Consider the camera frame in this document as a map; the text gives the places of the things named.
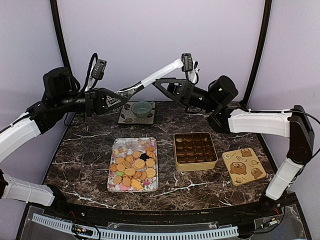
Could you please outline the round patterned biscuit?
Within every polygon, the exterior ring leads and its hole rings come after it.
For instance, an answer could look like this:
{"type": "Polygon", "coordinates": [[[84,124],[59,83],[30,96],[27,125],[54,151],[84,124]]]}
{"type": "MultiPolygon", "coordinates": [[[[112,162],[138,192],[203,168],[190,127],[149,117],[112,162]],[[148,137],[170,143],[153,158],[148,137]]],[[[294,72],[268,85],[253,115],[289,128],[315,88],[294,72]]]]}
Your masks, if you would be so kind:
{"type": "Polygon", "coordinates": [[[142,159],[136,159],[133,163],[133,168],[136,170],[141,170],[145,167],[146,163],[142,159]]]}

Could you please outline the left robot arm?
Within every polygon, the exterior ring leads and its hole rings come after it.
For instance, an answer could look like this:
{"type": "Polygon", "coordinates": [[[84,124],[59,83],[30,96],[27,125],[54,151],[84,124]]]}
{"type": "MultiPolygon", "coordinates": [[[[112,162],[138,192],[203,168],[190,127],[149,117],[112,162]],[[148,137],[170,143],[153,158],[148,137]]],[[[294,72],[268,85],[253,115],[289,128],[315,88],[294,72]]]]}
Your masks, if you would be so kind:
{"type": "MultiPolygon", "coordinates": [[[[0,159],[3,161],[28,141],[52,129],[67,113],[101,115],[125,104],[133,88],[116,92],[106,88],[80,86],[67,67],[55,68],[43,76],[41,101],[26,109],[18,119],[0,132],[0,159]]],[[[0,197],[48,206],[60,218],[71,213],[66,197],[58,187],[36,184],[0,173],[0,197]]]]}

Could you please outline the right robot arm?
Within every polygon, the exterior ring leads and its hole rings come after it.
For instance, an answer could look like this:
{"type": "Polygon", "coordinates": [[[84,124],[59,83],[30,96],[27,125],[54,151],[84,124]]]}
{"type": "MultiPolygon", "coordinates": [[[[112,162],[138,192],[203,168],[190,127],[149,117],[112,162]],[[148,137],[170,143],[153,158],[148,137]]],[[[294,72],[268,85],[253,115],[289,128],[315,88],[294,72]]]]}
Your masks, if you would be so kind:
{"type": "Polygon", "coordinates": [[[160,78],[153,85],[175,103],[209,113],[206,119],[217,133],[256,133],[289,139],[286,158],[266,187],[266,198],[255,205],[255,213],[260,217],[266,217],[274,210],[274,201],[317,155],[314,151],[315,132],[309,121],[312,116],[301,105],[285,110],[228,108],[228,104],[238,95],[238,90],[225,75],[212,81],[207,90],[179,78],[160,78]]]}

